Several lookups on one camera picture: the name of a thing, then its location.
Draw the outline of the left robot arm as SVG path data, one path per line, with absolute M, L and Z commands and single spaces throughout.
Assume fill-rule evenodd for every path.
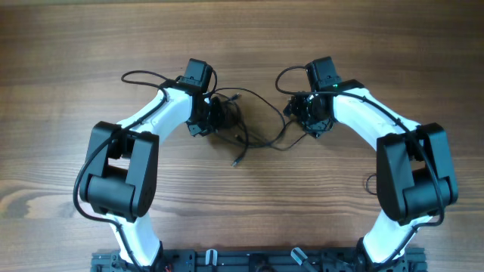
M 84 218 L 110 224 L 119 243 L 117 251 L 93 254 L 93 271 L 191 269 L 192 252 L 163 251 L 148 210 L 156 193 L 159 145 L 182 123 L 191 135 L 207 135 L 223 123 L 221 103 L 208 89 L 216 77 L 208 63 L 190 59 L 184 75 L 157 84 L 155 98 L 136 114 L 92 129 L 73 204 Z

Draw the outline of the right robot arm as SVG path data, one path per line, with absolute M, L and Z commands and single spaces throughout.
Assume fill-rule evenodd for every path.
M 356 132 L 376 152 L 380 214 L 359 241 L 355 268 L 395 267 L 419 229 L 438 227 L 457 202 L 458 185 L 444 128 L 421 125 L 374 98 L 359 81 L 344 81 L 331 57 L 302 66 L 309 91 L 292 91 L 284 114 L 319 138 L 337 123 Z

